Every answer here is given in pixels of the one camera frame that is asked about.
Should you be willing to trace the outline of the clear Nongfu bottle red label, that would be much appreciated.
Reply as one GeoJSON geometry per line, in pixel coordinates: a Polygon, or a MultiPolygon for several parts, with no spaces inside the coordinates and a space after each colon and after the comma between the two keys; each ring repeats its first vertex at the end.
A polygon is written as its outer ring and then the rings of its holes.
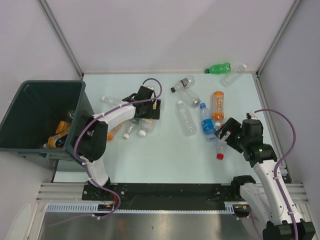
{"type": "MultiPolygon", "coordinates": [[[[221,128],[221,123],[220,122],[216,122],[215,123],[215,129],[219,130],[221,128]]],[[[223,160],[224,159],[224,150],[225,150],[225,146],[226,146],[226,142],[217,138],[216,143],[215,143],[215,148],[216,148],[216,158],[218,160],[223,160]]]]}

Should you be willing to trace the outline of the orange juice bottle gold cap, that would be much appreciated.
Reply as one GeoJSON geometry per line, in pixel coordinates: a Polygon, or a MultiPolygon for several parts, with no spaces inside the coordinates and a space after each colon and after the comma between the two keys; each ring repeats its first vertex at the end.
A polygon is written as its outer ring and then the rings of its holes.
{"type": "Polygon", "coordinates": [[[56,130],[55,130],[55,134],[60,134],[63,131],[65,131],[66,129],[68,129],[71,126],[71,123],[67,122],[67,121],[60,121],[56,130]]]}

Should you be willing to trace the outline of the clear bottle dark green label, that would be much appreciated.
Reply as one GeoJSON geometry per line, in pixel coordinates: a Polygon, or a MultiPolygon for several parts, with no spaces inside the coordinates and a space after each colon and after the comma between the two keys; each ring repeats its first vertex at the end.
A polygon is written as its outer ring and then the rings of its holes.
{"type": "Polygon", "coordinates": [[[137,117],[134,117],[130,120],[128,120],[127,124],[126,124],[126,128],[125,128],[125,131],[123,133],[123,138],[125,139],[129,139],[130,138],[130,135],[131,133],[133,132],[133,130],[136,129],[136,127],[138,126],[139,124],[139,119],[137,117]]]}

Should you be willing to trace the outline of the yellow tea bottle blue label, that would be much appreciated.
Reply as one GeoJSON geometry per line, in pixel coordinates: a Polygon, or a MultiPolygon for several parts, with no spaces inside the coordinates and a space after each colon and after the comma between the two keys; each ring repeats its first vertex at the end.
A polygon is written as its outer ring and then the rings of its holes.
{"type": "Polygon", "coordinates": [[[67,134],[66,135],[57,134],[57,135],[51,136],[48,138],[47,143],[43,145],[43,148],[60,149],[65,145],[67,136],[68,136],[67,134]]]}

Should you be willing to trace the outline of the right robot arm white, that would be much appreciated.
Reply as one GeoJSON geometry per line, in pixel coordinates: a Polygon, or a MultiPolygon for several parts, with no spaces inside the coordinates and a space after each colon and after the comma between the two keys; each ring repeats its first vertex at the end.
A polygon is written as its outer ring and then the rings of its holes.
{"type": "Polygon", "coordinates": [[[258,119],[238,122],[229,118],[216,137],[232,149],[243,154],[258,176],[264,193],[261,193],[250,175],[234,177],[231,196],[245,200],[260,222],[264,240],[311,240],[316,229],[306,221],[295,206],[277,167],[277,156],[270,144],[264,143],[263,125],[258,119]]]}

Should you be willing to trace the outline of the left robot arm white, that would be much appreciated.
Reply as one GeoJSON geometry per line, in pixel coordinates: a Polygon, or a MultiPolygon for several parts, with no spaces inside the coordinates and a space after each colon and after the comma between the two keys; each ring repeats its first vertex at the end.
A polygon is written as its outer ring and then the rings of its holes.
{"type": "Polygon", "coordinates": [[[131,120],[160,118],[161,100],[156,99],[151,86],[141,85],[137,93],[124,98],[108,112],[79,116],[74,132],[73,155],[83,165],[91,184],[93,194],[100,200],[110,196],[110,181],[106,173],[103,155],[107,146],[107,135],[119,124],[131,120]]]}

